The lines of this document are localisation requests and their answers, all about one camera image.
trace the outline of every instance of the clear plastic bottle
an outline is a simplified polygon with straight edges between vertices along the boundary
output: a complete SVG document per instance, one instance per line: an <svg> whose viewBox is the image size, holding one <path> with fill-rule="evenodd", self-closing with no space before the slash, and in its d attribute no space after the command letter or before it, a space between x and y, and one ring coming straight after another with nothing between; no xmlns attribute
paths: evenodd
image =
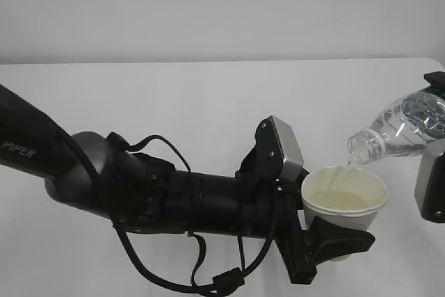
<svg viewBox="0 0 445 297"><path fill-rule="evenodd" d="M371 126L349 138L350 160L366 164L385 156L415 156L429 142L445 138L443 97L429 87L390 104Z"/></svg>

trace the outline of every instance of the black cable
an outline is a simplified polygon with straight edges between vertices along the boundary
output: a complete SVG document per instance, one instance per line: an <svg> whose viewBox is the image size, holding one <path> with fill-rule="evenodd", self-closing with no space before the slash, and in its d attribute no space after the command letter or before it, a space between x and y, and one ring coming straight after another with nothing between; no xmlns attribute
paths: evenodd
<svg viewBox="0 0 445 297"><path fill-rule="evenodd" d="M238 235L236 240L238 241L239 257L241 259L241 271L245 271L245 256L244 256L244 245L243 236Z"/></svg>
<svg viewBox="0 0 445 297"><path fill-rule="evenodd" d="M150 135L150 136L147 136L144 139L142 139L139 143L137 143L135 145L130 145L129 147L127 147L127 151L128 152L138 152L138 151L141 151L144 147L146 147L148 145L148 143L150 143L154 139L159 139L160 141L163 141L165 144L167 144L168 147L170 149L172 149L172 151L181 159L182 163L187 168L188 173L189 174L191 173L190 166L187 163L187 160L185 160L185 158L182 156L181 152L179 152L178 149L172 143L170 143L166 138L162 137L161 135Z"/></svg>
<svg viewBox="0 0 445 297"><path fill-rule="evenodd" d="M167 280L164 280L163 278L160 278L159 276L156 276L155 274L151 273L147 268L145 268L144 264L139 259L136 251L134 250L129 237L127 236L127 233L125 232L124 226L122 222L119 219L119 215L117 211L115 210L115 207L113 205L113 202L108 196L108 192L105 188L105 185L103 183L102 178L97 173L95 167L91 163L90 159L86 155L86 153L82 150L82 148L79 146L79 144L61 127L58 127L58 134L61 137L61 139L65 142L65 144L73 151L76 158L79 160L80 164L85 168L88 176L91 178L92 185L97 189L99 194L101 195L103 205L105 207L105 210L107 211L111 222L113 223L113 227L115 228L119 240L122 243L122 246L125 249L125 252L127 253L131 263L134 265L136 270L147 280L152 282L153 284L156 284L160 287L163 287L165 289L169 289L176 292L181 292L184 294L208 294L209 296L228 296L229 294L232 294L237 288L233 289L233 291L224 291L220 293L211 293L211 291L216 290L215 284L206 284L201 286L188 286L188 285L182 285L177 284L173 282L169 282ZM190 166L187 164L183 156L177 151L177 149L164 137L160 135L152 135L145 140L139 142L137 145L131 146L130 150L134 152L134 150L138 149L140 146L144 148L147 143L149 143L153 139L160 139L164 141L170 148L172 148L173 151L178 155L178 157L184 162L184 165L186 165L188 172L190 173L191 169ZM273 241L273 235L275 233L275 226L276 226L276 220L277 220L277 208L275 205L275 192L276 190L273 188L271 189L273 194L273 199L271 200L271 220L270 220L270 226L268 235L266 237L266 240L264 242L263 247L261 248L259 254L254 259L254 261L249 265L249 267L246 268L245 271L243 271L243 277L248 276L253 272L263 261L264 257L266 256L270 245Z"/></svg>
<svg viewBox="0 0 445 297"><path fill-rule="evenodd" d="M97 190L101 195L105 209L108 212L108 215L110 216L111 222L113 223L113 227L115 228L118 234L119 240L122 243L125 252L127 253L131 263L134 265L136 270L150 282L165 289L173 290L176 292L181 292L184 294L196 294L196 293L199 294L215 290L216 289L215 284L207 284L207 285L192 287L188 285L169 282L167 280L164 280L163 278L160 278L159 276L156 276L155 274L151 273L148 269L144 267L143 263L136 254L136 251L134 250L127 236L127 233L125 232L124 226L119 219L118 213L116 212L114 205L108 196L108 192L105 189L104 183L102 182L102 179L97 173L95 167L91 163L90 159L87 157L86 153L79 146L79 144L77 144L77 142L74 139L72 139L72 137L65 130L63 130L60 127L58 129L62 140L71 149L71 151L73 151L76 158L85 168L86 172L88 173L88 176L91 178L92 185L94 187L97 187Z"/></svg>

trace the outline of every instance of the white table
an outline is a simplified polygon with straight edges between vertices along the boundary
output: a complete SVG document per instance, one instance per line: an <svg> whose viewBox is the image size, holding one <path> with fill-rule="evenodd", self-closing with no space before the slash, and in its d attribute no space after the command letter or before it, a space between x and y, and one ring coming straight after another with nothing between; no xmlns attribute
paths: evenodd
<svg viewBox="0 0 445 297"><path fill-rule="evenodd" d="M254 144L258 122L276 115L293 126L305 167L347 162L346 139L393 99L426 86L430 59L2 65L0 83L48 113L70 133L122 134L135 143L163 134L199 172L233 175ZM162 144L149 152L178 159ZM318 267L312 285L289 283L275 246L237 296L443 296L445 227L421 219L414 201L420 158L386 159L368 168L391 192L371 232L369 252ZM40 179L0 169L1 296L178 296L132 268L111 224L53 202ZM155 273L188 284L194 239L133 236ZM238 266L236 240L207 236L197 276ZM246 240L251 260L262 241Z"/></svg>

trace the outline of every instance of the water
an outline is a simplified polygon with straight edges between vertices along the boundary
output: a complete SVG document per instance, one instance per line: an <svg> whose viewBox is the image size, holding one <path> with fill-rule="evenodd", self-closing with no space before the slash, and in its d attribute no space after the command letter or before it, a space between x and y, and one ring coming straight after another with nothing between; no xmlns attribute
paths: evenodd
<svg viewBox="0 0 445 297"><path fill-rule="evenodd" d="M341 187L350 177L353 167L349 161L345 167L337 168L325 190L317 191L309 196L309 201L322 207L338 210L360 210L369 205L356 193L342 191Z"/></svg>
<svg viewBox="0 0 445 297"><path fill-rule="evenodd" d="M336 210L360 210L369 206L357 194L338 189L317 191L309 196L309 201L322 207Z"/></svg>

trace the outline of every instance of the black robotic arm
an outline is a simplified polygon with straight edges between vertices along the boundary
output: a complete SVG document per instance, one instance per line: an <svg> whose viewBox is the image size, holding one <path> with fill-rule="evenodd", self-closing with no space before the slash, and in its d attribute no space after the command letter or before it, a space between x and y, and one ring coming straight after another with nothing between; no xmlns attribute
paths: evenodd
<svg viewBox="0 0 445 297"><path fill-rule="evenodd" d="M274 116L259 123L255 146L235 177L191 172L183 158L188 170L179 171L168 161L138 152L154 139L165 141L182 158L157 135L133 146L115 133L107 138L93 132L71 137L49 116L0 86L0 163L42 177L54 200L111 219L136 269L166 289L226 296L260 265L273 241L291 282L310 284L317 265L367 251L375 240L368 232L318 217L307 231L301 228L297 211L302 209L300 186L307 171L292 129ZM246 268L218 275L211 284L197 286L192 279L186 286L149 272L127 232L206 232L263 238L265 243Z"/></svg>

